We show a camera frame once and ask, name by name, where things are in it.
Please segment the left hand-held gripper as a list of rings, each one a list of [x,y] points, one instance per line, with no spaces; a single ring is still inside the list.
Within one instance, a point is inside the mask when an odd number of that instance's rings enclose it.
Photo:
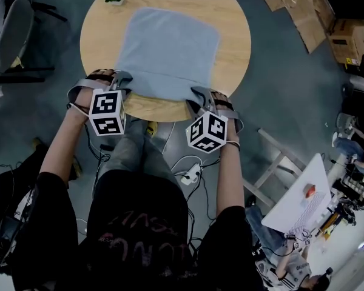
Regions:
[[[122,70],[115,72],[111,83],[80,79],[67,93],[69,105],[88,117],[96,135],[122,135],[126,127],[124,101],[132,91],[125,87],[132,80],[132,75]],[[90,89],[92,92],[89,106],[80,105],[76,101],[82,89]]]

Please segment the person's left hand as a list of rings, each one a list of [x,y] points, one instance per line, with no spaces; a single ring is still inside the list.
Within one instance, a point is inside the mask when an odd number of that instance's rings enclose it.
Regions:
[[[116,72],[113,69],[98,69],[86,78],[93,81],[104,81],[111,83],[115,79]]]

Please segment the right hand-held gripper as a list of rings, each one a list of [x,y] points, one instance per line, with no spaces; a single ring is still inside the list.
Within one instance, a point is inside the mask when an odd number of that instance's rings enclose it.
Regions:
[[[217,110],[212,92],[207,87],[190,88],[199,102],[186,100],[192,124],[186,128],[187,144],[193,149],[210,154],[226,144],[240,148],[234,138],[243,130],[243,122],[237,111]]]

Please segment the person's right hand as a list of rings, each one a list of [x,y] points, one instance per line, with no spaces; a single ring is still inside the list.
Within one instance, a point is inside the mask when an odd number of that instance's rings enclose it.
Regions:
[[[215,108],[218,111],[219,110],[231,110],[231,111],[234,110],[230,99],[226,95],[213,90],[213,91],[211,91],[211,96],[212,96],[212,99],[214,100]]]

